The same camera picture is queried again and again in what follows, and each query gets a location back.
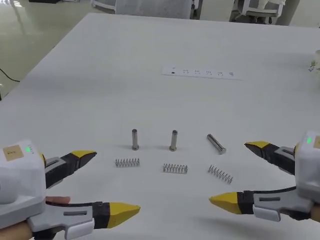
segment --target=black cable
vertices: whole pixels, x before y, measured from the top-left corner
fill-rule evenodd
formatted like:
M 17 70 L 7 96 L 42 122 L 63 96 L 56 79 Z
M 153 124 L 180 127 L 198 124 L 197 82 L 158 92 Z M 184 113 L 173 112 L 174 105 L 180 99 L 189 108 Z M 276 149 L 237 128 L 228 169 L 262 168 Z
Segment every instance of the black cable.
M 11 81 L 14 81 L 14 82 L 17 82 L 17 83 L 20 83 L 19 80 L 15 80 L 15 79 L 12 79 L 11 77 L 9 77 L 1 68 L 0 68 L 0 71 L 3 72 L 3 74 L 8 78 L 10 79 Z

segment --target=power socket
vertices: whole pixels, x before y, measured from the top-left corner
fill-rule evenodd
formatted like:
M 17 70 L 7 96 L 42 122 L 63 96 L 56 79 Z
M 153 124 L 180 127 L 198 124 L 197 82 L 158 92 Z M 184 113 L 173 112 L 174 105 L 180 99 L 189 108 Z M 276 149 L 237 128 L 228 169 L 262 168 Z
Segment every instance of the power socket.
M 206 68 L 186 68 L 175 66 L 164 66 L 162 75 L 167 76 L 181 76 L 193 78 L 207 78 L 207 79 L 231 79 L 241 80 L 239 74 L 234 71 L 215 70 Z

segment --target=sticker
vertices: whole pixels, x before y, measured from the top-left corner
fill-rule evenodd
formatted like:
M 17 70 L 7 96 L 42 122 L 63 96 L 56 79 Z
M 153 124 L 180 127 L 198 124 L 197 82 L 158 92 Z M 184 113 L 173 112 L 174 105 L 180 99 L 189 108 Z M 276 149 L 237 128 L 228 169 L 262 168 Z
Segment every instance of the sticker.
M 16 159 L 20 159 L 24 157 L 23 152 L 19 145 L 8 146 L 2 149 L 6 160 L 12 161 Z
M 315 137 L 313 148 L 320 149 L 320 136 Z

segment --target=human hand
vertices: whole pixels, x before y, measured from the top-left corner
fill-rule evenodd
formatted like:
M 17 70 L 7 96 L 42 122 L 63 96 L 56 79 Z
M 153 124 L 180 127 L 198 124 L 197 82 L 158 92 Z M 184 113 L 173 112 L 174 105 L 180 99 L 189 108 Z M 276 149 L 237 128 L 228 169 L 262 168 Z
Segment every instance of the human hand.
M 320 223 L 320 204 L 315 204 L 311 208 L 311 219 Z
M 68 204 L 70 197 L 47 196 L 45 200 L 56 204 Z M 0 230 L 0 240 L 29 240 L 32 238 L 32 235 L 32 230 L 26 221 Z

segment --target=floor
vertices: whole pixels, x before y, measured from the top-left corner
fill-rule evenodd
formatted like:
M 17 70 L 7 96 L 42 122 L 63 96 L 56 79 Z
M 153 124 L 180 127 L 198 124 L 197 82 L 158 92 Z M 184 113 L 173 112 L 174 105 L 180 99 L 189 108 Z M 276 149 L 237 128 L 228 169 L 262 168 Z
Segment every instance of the floor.
M 0 0 L 0 68 L 22 80 L 90 12 L 104 13 L 89 0 L 57 4 Z M 2 98 L 17 84 L 0 72 Z

